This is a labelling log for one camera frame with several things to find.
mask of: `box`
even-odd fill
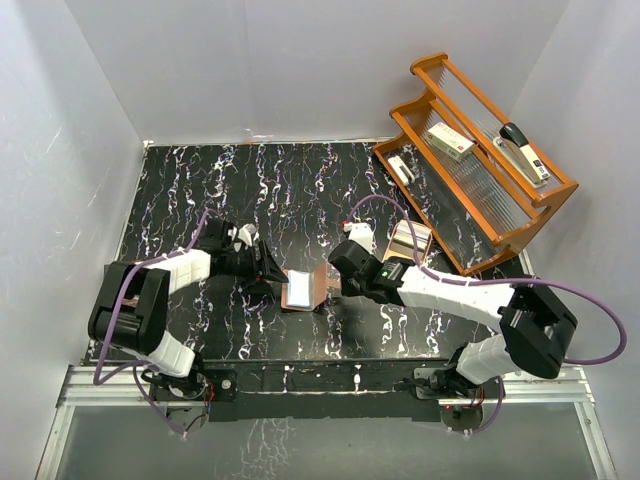
[[[431,229],[426,225],[418,222],[411,222],[416,231],[418,239],[418,258],[421,262],[426,262],[429,246],[431,245]],[[384,252],[382,261],[388,260],[390,257],[402,257],[413,260],[413,238],[409,226],[405,220],[401,220],[393,229],[391,240]]]
[[[473,147],[473,142],[442,122],[427,131],[427,141],[457,161],[462,160]]]

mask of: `black marble tabletop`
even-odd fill
[[[408,205],[383,167],[371,159],[371,147],[152,147],[120,258],[151,258],[186,245],[208,207],[237,225],[254,223],[283,268],[313,271],[344,239],[342,222],[359,199],[380,193]],[[437,196],[429,191],[429,173],[419,166],[414,171],[421,178],[425,209],[446,208],[437,205]],[[356,218],[374,229],[375,253],[381,257],[399,215],[391,205],[376,201],[363,206]],[[435,243],[429,265],[453,271]],[[520,274],[515,258],[484,276]],[[171,298],[168,329],[205,359],[228,360],[447,358],[463,342],[490,335],[486,327],[466,319],[361,298],[330,297],[320,313],[285,313],[279,298],[246,295],[240,283],[218,276],[177,292]],[[98,349],[90,345],[85,361],[91,363],[97,356]],[[110,352],[110,360],[119,358],[124,357]]]

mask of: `white enclosure wall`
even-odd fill
[[[142,143],[63,0],[0,0],[0,476],[33,478]]]
[[[620,478],[638,478],[640,4],[573,0],[512,118],[580,188],[533,241],[534,270],[590,290],[625,320],[629,348],[587,370]],[[615,327],[583,302],[572,357],[611,351]]]
[[[509,111],[567,0],[66,0],[142,139],[395,135],[446,51]]]

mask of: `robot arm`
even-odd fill
[[[427,386],[431,390],[467,395],[490,378],[519,370],[542,378],[557,377],[577,320],[548,287],[465,288],[442,283],[425,275],[411,260],[392,257],[380,262],[371,254],[371,243],[363,239],[366,235],[360,225],[347,225],[349,240],[329,256],[329,263],[341,274],[343,295],[363,295],[381,304],[442,310],[482,323],[497,333],[459,348],[448,367],[429,379]],[[351,232],[358,232],[356,238],[351,237]],[[439,275],[475,282],[456,275]]]
[[[107,268],[89,319],[92,340],[104,340],[118,293],[134,265],[117,261]],[[266,280],[288,282],[266,243],[258,239],[255,226],[237,228],[210,218],[193,249],[135,274],[118,313],[111,346],[148,362],[157,373],[153,382],[157,385],[182,391],[200,388],[199,355],[166,330],[168,301],[179,289],[218,274],[246,279],[243,288],[248,293],[268,293]]]

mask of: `wooden shelf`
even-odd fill
[[[472,275],[520,253],[578,184],[531,142],[551,174],[544,187],[534,188],[493,143],[509,118],[446,54],[414,62],[411,72],[424,81],[426,90],[417,99],[391,110],[390,115],[402,133],[376,145],[374,152],[422,221],[433,230],[458,271]],[[438,122],[448,124],[476,143],[463,161],[453,160],[427,143],[427,130]],[[410,168],[426,169],[421,173],[428,175],[434,184],[431,194],[437,187],[441,201],[454,210],[462,209],[466,223],[463,233],[468,238],[460,238],[458,228],[447,231],[444,225],[450,223],[450,219],[439,218],[437,213],[425,208],[421,198],[424,189],[418,191],[415,186],[402,185],[387,162],[388,157],[396,154],[403,157]]]

